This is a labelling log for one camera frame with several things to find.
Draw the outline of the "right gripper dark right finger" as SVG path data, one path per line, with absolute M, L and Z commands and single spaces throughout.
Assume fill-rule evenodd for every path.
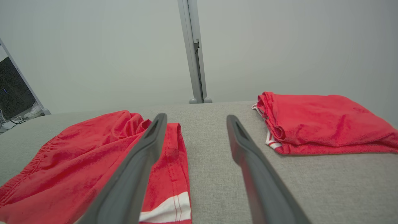
M 253 224 L 312 224 L 240 120 L 226 126 L 234 162 L 243 173 Z

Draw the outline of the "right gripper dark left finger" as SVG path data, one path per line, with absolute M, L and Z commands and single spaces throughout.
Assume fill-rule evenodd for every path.
M 152 166 L 160 158 L 167 115 L 155 116 L 77 224 L 138 224 Z

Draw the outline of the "red shorts with white stripes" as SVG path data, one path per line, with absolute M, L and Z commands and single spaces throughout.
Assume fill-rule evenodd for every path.
M 266 144 L 282 155 L 398 154 L 398 130 L 344 96 L 263 92 L 252 109 L 264 120 Z
M 63 130 L 0 187 L 0 224 L 75 224 L 150 124 L 123 110 Z M 190 202 L 181 126 L 168 123 L 139 222 L 192 224 Z

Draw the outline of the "white sneaker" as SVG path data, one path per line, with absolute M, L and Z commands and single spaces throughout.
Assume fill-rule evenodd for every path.
M 33 106 L 31 107 L 30 112 L 28 112 L 24 115 L 24 119 L 34 119 L 34 118 L 41 116 L 42 113 L 43 113 L 43 111 L 42 111 L 39 103 L 37 101 L 35 101 Z

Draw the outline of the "grey framed dark panel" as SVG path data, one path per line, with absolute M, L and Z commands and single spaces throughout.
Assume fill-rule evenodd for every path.
M 34 102 L 39 105 L 41 115 L 50 115 L 28 84 L 11 53 L 0 38 L 0 116 L 14 120 L 31 109 Z

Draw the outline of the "grey metal partition post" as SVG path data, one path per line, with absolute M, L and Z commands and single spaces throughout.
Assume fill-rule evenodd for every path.
M 201 42 L 197 0 L 177 0 L 193 97 L 190 104 L 212 103 L 207 95 L 203 45 Z

